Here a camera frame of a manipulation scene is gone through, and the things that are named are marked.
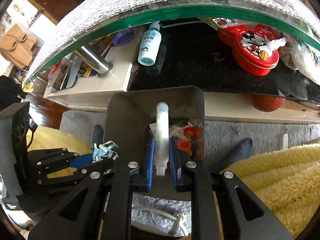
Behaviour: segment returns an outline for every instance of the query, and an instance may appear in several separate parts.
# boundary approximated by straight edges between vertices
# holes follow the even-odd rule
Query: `yellow fleece blanket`
[[[29,150],[68,148],[80,155],[92,150],[74,135],[39,126]],[[49,178],[72,175],[67,168]],[[279,218],[295,239],[320,204],[320,144],[254,155],[228,167]]]

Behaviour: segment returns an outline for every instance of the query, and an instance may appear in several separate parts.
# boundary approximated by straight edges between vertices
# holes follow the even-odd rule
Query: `light blue bottle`
[[[144,66],[151,66],[156,61],[161,42],[161,33],[159,30],[159,22],[153,22],[142,36],[138,62]]]

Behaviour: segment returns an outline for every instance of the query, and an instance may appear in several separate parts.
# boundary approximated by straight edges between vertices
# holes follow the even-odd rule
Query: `green glass edge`
[[[314,38],[310,37],[303,30],[284,22],[283,20],[270,15],[265,15],[258,11],[227,5],[181,5],[135,14],[107,24],[100,29],[87,34],[86,36],[79,38],[56,56],[52,57],[52,59],[50,59],[42,67],[42,70],[55,64],[58,60],[83,46],[84,44],[94,41],[102,36],[126,29],[128,26],[138,26],[148,22],[190,17],[223,17],[257,22],[286,32],[320,50],[320,43]],[[34,78],[35,76],[32,77],[26,84],[30,83]]]

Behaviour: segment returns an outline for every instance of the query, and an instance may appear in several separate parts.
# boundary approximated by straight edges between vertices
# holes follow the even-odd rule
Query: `plastic bag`
[[[280,59],[287,67],[299,70],[301,74],[320,85],[320,52],[287,33],[283,35],[287,38],[287,43],[278,50]]]

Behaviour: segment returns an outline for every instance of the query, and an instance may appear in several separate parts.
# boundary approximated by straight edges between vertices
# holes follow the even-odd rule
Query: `black tabletop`
[[[139,64],[130,76],[128,91],[194,85],[203,91],[254,92],[320,103],[320,86],[281,60],[265,76],[243,70],[231,48],[205,23],[168,27],[160,32],[161,43],[166,46],[160,74],[151,76],[146,71],[148,66]]]

